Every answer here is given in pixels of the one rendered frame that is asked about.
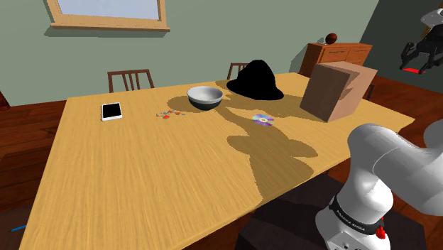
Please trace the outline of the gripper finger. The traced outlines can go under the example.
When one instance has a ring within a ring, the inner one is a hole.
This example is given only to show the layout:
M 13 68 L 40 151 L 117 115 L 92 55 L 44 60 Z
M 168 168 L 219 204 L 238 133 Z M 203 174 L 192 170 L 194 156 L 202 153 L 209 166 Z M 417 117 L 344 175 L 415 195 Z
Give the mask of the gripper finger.
M 419 51 L 417 50 L 416 43 L 407 43 L 401 53 L 402 64 L 400 65 L 400 69 L 402 70 L 412 59 L 416 58 L 419 55 Z
M 432 52 L 428 55 L 428 60 L 427 62 L 419 69 L 418 74 L 421 75 L 422 73 L 424 73 L 426 70 L 434 67 L 434 66 L 438 66 L 438 61 L 435 60 L 435 52 Z

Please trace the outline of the wooden chest of drawers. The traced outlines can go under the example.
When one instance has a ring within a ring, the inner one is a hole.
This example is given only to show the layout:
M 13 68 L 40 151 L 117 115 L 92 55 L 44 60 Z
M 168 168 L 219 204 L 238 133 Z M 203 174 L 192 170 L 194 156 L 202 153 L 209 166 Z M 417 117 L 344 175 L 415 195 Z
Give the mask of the wooden chest of drawers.
M 346 61 L 363 65 L 372 45 L 364 43 L 308 43 L 299 74 L 310 77 L 317 63 Z

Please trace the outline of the brown cardboard box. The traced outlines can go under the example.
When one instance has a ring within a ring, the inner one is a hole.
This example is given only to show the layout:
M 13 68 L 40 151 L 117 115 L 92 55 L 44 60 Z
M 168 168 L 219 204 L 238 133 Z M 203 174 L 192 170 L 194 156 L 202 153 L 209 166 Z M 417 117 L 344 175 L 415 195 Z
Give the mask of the brown cardboard box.
M 322 121 L 334 121 L 355 112 L 377 70 L 350 62 L 314 66 L 300 108 Z

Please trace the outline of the black hat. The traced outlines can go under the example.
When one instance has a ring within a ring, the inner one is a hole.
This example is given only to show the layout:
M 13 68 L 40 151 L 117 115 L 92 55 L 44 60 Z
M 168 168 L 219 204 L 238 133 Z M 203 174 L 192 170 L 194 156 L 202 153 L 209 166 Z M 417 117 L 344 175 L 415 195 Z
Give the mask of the black hat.
M 236 79 L 227 82 L 226 87 L 254 100 L 279 100 L 284 97 L 276 86 L 275 75 L 264 60 L 252 60 L 239 71 Z

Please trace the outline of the shiny compact disc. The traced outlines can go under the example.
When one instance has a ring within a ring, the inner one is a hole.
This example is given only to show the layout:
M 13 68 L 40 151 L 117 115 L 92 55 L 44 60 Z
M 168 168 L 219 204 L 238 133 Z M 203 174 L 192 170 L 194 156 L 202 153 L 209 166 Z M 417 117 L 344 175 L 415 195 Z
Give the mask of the shiny compact disc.
M 272 126 L 274 125 L 274 118 L 265 114 L 255 114 L 252 117 L 254 123 L 261 126 Z

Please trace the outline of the dark robot stand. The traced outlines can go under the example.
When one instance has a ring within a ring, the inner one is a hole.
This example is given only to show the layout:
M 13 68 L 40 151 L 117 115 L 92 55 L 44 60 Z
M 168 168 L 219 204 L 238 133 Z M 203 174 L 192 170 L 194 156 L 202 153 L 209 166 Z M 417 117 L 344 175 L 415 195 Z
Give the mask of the dark robot stand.
M 327 250 L 315 216 L 342 186 L 320 174 L 259 207 L 240 231 L 234 250 Z M 384 222 L 391 250 L 427 250 L 421 224 L 394 210 Z

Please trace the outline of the white and black bowl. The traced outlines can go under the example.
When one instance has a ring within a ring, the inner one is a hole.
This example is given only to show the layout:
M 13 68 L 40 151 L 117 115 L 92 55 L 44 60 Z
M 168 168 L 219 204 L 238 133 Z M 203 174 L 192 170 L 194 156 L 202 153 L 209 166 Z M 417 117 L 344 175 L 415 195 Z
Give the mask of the white and black bowl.
M 203 111 L 217 107 L 224 96 L 220 89 L 209 86 L 198 86 L 188 89 L 187 96 L 190 103 Z

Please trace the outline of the grey and orange keys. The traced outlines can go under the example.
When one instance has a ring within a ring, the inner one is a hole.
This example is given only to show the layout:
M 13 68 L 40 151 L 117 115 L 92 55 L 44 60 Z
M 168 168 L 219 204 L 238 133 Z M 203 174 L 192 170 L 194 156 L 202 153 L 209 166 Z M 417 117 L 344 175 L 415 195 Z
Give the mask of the grey and orange keys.
M 162 118 L 162 119 L 169 119 L 172 116 L 180 116 L 180 115 L 185 115 L 185 113 L 182 111 L 179 111 L 179 110 L 175 110 L 175 109 L 169 109 L 167 111 L 159 112 L 156 114 L 156 116 L 158 118 Z

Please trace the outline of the light wooden table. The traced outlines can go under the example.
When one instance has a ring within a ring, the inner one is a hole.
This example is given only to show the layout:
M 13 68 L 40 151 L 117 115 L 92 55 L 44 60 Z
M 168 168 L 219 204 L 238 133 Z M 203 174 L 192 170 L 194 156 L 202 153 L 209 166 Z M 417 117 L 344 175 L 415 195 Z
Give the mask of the light wooden table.
M 306 77 L 275 79 L 283 99 L 225 91 L 206 112 L 187 85 L 69 98 L 20 250 L 181 250 L 346 160 L 357 126 L 412 122 L 362 100 L 325 123 L 300 108 Z M 114 102 L 123 117 L 102 121 Z M 169 109 L 185 115 L 156 116 Z

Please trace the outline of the white tablet with black screen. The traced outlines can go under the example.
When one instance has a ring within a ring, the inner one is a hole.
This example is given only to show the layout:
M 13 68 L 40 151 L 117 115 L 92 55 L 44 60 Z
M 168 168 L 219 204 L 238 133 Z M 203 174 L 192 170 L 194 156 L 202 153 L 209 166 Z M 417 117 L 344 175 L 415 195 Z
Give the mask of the white tablet with black screen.
M 115 119 L 121 119 L 121 104 L 119 102 L 103 104 L 101 107 L 101 120 L 111 121 Z

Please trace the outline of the wooden framed window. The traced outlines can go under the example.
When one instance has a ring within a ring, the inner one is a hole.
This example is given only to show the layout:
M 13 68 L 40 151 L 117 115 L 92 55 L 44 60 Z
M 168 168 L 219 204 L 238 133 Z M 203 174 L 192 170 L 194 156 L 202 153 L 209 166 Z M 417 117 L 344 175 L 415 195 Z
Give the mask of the wooden framed window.
M 53 28 L 169 32 L 165 0 L 43 0 Z

